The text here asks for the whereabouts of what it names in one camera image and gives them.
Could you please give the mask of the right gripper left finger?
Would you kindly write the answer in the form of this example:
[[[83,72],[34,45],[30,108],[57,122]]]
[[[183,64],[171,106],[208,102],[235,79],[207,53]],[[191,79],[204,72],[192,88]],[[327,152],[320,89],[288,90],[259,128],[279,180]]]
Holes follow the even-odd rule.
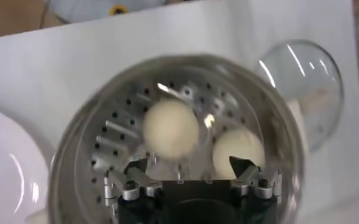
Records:
[[[126,168],[119,172],[108,170],[104,174],[104,198],[107,207],[114,206],[120,196],[125,201],[139,199],[141,193],[147,197],[156,197],[163,189],[163,182],[153,180],[146,175],[148,159],[143,158],[128,163]]]

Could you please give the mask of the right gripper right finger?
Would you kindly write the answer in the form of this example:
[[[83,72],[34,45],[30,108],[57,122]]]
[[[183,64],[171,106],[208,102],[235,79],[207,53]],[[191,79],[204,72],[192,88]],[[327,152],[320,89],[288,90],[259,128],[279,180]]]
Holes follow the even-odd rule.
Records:
[[[251,192],[256,198],[262,200],[272,197],[275,197],[277,201],[282,200],[282,173],[279,169],[268,180],[261,167],[256,166],[249,159],[229,156],[229,162],[236,176],[231,181],[231,185],[238,189],[241,196]]]

